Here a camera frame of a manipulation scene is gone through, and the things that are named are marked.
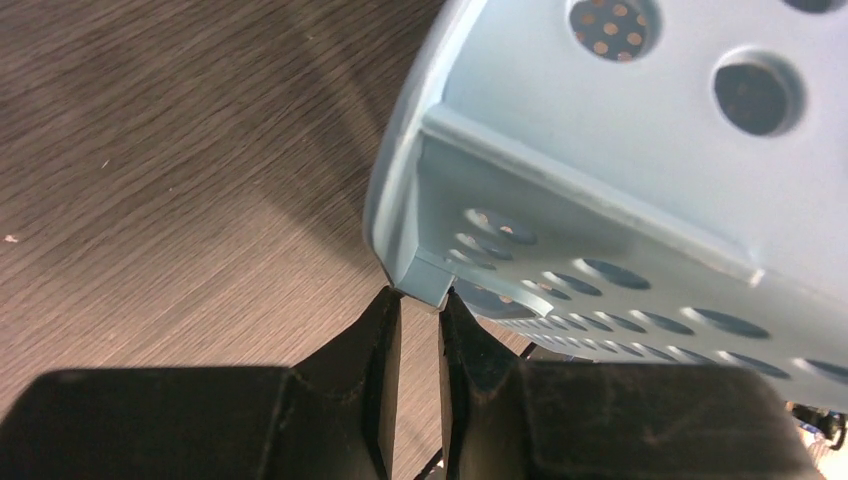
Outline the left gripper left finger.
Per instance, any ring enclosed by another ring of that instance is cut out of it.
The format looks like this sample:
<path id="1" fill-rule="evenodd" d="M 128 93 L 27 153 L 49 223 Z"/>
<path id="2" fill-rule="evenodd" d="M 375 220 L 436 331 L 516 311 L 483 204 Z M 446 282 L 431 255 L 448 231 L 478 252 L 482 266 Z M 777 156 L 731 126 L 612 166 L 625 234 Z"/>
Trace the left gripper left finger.
<path id="1" fill-rule="evenodd" d="M 54 370 L 1 423 L 5 479 L 387 479 L 401 296 L 293 366 Z"/>

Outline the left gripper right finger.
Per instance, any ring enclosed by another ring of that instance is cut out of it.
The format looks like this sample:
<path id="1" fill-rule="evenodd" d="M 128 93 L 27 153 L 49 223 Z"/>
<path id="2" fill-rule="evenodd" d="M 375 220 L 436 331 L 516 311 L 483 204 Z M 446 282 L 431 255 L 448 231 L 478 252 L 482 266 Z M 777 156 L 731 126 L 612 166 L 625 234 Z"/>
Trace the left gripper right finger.
<path id="1" fill-rule="evenodd" d="M 439 316 L 449 479 L 816 479 L 758 374 L 525 360 L 455 293 Z"/>

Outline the light blue basket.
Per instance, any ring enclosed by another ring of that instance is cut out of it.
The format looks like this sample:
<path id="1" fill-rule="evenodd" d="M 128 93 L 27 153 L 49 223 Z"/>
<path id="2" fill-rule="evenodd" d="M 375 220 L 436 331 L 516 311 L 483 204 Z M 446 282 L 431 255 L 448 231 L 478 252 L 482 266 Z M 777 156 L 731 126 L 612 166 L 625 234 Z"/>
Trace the light blue basket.
<path id="1" fill-rule="evenodd" d="M 423 303 L 845 411 L 847 5 L 448 1 L 364 226 Z"/>

